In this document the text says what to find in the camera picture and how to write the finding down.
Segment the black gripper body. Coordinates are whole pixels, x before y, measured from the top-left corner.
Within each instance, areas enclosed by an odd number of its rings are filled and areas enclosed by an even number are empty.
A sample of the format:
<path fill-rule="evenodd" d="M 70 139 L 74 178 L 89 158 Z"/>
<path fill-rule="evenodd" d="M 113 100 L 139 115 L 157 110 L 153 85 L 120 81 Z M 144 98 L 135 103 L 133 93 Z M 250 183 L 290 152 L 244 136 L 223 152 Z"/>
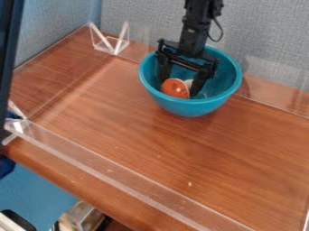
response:
<path fill-rule="evenodd" d="M 211 39 L 208 34 L 211 21 L 218 23 L 212 18 L 189 19 L 184 17 L 179 41 L 159 39 L 155 51 L 156 59 L 159 57 L 169 58 L 172 66 L 179 65 L 192 70 L 195 74 L 199 70 L 207 70 L 208 78 L 214 76 L 218 65 L 218 58 L 204 51 L 205 40 Z"/>

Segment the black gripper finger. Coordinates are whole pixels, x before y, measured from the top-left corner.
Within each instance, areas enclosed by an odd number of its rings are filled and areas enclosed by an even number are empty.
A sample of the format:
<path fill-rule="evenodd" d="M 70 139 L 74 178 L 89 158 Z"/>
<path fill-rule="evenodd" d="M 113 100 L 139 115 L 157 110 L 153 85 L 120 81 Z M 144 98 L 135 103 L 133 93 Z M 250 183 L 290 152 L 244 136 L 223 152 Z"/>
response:
<path fill-rule="evenodd" d="M 163 83 L 169 78 L 169 72 L 172 68 L 172 63 L 169 61 L 169 58 L 167 57 L 159 57 L 157 58 L 157 80 L 159 83 Z"/>
<path fill-rule="evenodd" d="M 189 96 L 195 97 L 199 93 L 200 89 L 203 88 L 204 82 L 208 79 L 208 71 L 199 70 L 192 78 L 191 82 L 191 89 L 189 89 Z"/>

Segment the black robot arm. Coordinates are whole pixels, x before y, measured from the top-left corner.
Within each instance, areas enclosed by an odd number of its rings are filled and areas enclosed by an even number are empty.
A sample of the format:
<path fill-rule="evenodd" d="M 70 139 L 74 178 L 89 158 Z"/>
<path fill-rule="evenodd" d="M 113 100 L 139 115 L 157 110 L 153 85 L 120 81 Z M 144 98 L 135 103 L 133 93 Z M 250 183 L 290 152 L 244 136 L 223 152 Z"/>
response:
<path fill-rule="evenodd" d="M 181 31 L 177 42 L 157 40 L 155 57 L 157 59 L 157 76 L 160 91 L 176 98 L 189 99 L 197 95 L 208 79 L 216 74 L 219 59 L 204 51 L 205 40 L 215 40 L 210 36 L 211 23 L 222 27 L 216 21 L 223 8 L 223 0 L 184 0 L 185 14 L 181 18 Z M 195 72 L 191 84 L 184 80 L 171 78 L 172 66 L 177 65 Z"/>

